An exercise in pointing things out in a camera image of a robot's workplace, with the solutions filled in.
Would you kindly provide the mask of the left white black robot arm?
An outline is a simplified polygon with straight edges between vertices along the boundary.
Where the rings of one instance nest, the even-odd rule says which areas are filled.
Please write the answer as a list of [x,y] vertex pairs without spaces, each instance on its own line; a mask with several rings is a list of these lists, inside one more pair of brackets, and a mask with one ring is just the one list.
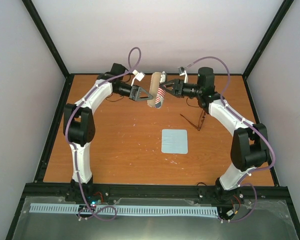
[[92,88],[74,104],[68,103],[63,111],[63,134],[70,146],[73,174],[70,182],[71,193],[82,201],[93,198],[93,174],[90,167],[90,145],[95,137],[94,113],[112,93],[132,101],[152,100],[153,96],[142,87],[123,82],[128,69],[114,63],[111,70],[100,74]]

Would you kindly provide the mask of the american flag glasses case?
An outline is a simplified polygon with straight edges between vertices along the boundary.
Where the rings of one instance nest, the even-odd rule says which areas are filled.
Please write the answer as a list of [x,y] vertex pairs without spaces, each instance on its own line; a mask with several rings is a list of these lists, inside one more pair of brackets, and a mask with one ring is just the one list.
[[163,106],[166,91],[160,87],[160,84],[165,83],[167,80],[167,73],[154,72],[151,75],[149,93],[152,96],[152,99],[147,100],[147,105],[151,108],[160,109]]

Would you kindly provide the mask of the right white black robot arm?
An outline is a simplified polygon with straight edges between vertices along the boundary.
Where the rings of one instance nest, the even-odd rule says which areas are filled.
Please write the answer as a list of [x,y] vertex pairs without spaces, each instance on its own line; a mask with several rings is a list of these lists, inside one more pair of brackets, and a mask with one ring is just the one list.
[[214,188],[216,200],[227,201],[246,176],[270,159],[270,151],[265,143],[267,128],[262,123],[245,120],[228,104],[215,90],[215,74],[210,67],[198,70],[196,83],[188,83],[186,78],[168,80],[167,74],[162,72],[159,88],[178,98],[197,99],[203,112],[217,119],[231,134],[231,164],[216,180]]

